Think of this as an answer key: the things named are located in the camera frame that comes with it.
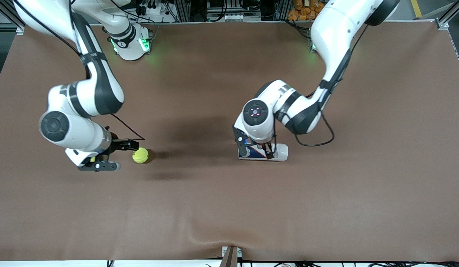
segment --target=brown table surface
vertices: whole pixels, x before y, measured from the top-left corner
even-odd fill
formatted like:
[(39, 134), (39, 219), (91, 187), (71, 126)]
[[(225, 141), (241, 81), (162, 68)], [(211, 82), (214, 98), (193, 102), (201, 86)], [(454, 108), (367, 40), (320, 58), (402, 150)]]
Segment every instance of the brown table surface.
[[(302, 93), (324, 64), (282, 23), (161, 26), (153, 53), (114, 55), (118, 115), (157, 158), (77, 171), (38, 132), (48, 90), (84, 78), (58, 39), (26, 29), (0, 76), (0, 260), (459, 261), (459, 62), (434, 23), (368, 28), (326, 108), (336, 132), (286, 162), (239, 161), (231, 125), (267, 81)], [(95, 121), (133, 134), (111, 116)], [(320, 123), (304, 142), (330, 137)]]

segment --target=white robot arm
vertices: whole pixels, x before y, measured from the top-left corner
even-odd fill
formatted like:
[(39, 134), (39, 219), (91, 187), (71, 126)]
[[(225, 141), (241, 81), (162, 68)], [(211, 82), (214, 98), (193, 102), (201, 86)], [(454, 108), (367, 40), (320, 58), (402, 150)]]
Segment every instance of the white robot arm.
[(75, 0), (72, 8), (98, 20), (111, 36), (116, 52), (125, 60), (136, 60), (150, 52), (151, 38), (146, 27), (132, 24), (118, 6), (131, 0)]
[[(277, 80), (266, 83), (243, 107), (233, 126), (240, 159), (273, 159), (275, 120), (295, 135), (317, 125), (351, 57), (350, 44), (363, 23), (376, 26), (394, 12), (399, 0), (330, 0), (311, 27), (311, 38), (326, 65), (325, 75), (310, 98)], [(265, 155), (254, 158), (255, 146)]]
[(68, 0), (15, 0), (17, 12), (27, 25), (73, 41), (89, 78), (54, 86), (48, 93), (48, 109), (39, 130), (50, 142), (65, 147), (71, 161), (83, 170), (116, 170), (117, 162), (90, 162), (115, 150), (137, 150), (133, 140), (120, 140), (91, 117), (116, 113), (124, 93), (114, 77), (91, 27), (69, 9)]

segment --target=yellow tennis ball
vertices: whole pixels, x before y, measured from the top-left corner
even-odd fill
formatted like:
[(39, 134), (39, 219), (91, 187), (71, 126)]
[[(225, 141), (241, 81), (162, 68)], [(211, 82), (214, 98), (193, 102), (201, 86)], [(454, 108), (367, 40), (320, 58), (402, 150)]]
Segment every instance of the yellow tennis ball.
[(139, 147), (139, 150), (134, 151), (132, 154), (132, 159), (137, 163), (144, 163), (148, 159), (148, 151), (143, 147)]

